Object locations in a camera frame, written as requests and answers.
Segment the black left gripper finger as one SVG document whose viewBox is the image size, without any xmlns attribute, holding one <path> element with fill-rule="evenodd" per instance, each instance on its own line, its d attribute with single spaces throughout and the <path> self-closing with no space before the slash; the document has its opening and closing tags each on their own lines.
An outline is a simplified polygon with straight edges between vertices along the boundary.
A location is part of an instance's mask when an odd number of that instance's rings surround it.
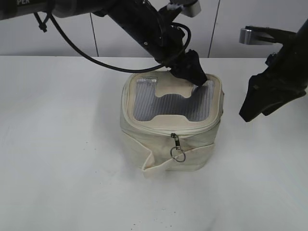
<svg viewBox="0 0 308 231">
<path fill-rule="evenodd" d="M 203 85 L 207 81 L 207 76 L 204 73 L 201 65 L 199 55 L 194 50 L 188 50 L 192 52 L 192 68 L 188 73 L 184 75 L 173 75 L 176 78 L 184 79 L 193 83 L 194 85 Z"/>
</svg>

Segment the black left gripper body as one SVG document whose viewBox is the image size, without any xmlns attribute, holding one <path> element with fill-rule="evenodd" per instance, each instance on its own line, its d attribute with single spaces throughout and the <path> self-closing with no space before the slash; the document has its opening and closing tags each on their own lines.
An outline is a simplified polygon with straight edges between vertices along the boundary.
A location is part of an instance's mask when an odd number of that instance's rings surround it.
<svg viewBox="0 0 308 231">
<path fill-rule="evenodd" d="M 181 54 L 176 58 L 168 67 L 170 68 L 170 73 L 173 75 L 184 75 L 188 73 L 192 68 L 192 55 L 191 51 Z"/>
</svg>

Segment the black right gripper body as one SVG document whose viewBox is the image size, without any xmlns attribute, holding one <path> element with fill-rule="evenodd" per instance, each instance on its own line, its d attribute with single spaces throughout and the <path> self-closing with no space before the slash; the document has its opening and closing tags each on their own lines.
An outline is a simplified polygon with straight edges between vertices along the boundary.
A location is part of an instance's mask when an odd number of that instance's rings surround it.
<svg viewBox="0 0 308 231">
<path fill-rule="evenodd" d="M 308 88 L 307 62 L 266 63 L 262 92 L 274 96 L 305 96 Z"/>
</svg>

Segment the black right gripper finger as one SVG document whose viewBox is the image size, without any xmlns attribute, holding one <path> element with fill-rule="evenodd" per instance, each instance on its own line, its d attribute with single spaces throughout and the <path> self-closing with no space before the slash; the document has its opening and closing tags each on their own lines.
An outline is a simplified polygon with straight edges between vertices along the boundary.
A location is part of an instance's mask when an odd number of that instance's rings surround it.
<svg viewBox="0 0 308 231">
<path fill-rule="evenodd" d="M 239 115 L 245 122 L 250 122 L 260 114 L 265 116 L 275 112 L 285 104 L 303 96 L 274 96 L 262 92 L 262 73 L 251 76 L 244 103 Z"/>
</svg>

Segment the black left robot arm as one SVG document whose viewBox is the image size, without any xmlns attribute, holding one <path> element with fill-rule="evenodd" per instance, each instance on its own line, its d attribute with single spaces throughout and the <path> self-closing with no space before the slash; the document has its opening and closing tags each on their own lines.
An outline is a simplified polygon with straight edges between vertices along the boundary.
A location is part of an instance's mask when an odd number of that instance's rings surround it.
<svg viewBox="0 0 308 231">
<path fill-rule="evenodd" d="M 39 28 L 47 31 L 46 23 L 51 21 L 62 38 L 87 60 L 119 72 L 139 74 L 155 71 L 162 67 L 170 69 L 171 74 L 202 86 L 207 76 L 200 65 L 196 51 L 188 50 L 191 30 L 174 20 L 179 14 L 195 17 L 201 12 L 197 0 L 170 0 L 160 10 L 148 0 L 2 0 L 0 18 L 7 20 L 33 14 Z M 131 70 L 99 62 L 81 51 L 64 33 L 56 17 L 66 18 L 93 13 L 98 17 L 108 15 L 157 62 L 151 68 Z"/>
</svg>

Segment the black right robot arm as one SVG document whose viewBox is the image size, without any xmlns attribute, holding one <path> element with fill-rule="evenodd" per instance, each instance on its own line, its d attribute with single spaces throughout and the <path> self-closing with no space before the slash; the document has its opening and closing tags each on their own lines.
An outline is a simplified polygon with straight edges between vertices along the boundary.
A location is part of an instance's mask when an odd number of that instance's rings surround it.
<svg viewBox="0 0 308 231">
<path fill-rule="evenodd" d="M 260 114 L 270 115 L 287 103 L 306 95 L 308 88 L 308 24 L 298 32 L 270 27 L 246 26 L 239 42 L 245 45 L 282 44 L 270 54 L 265 71 L 251 76 L 239 115 L 250 122 Z"/>
</svg>

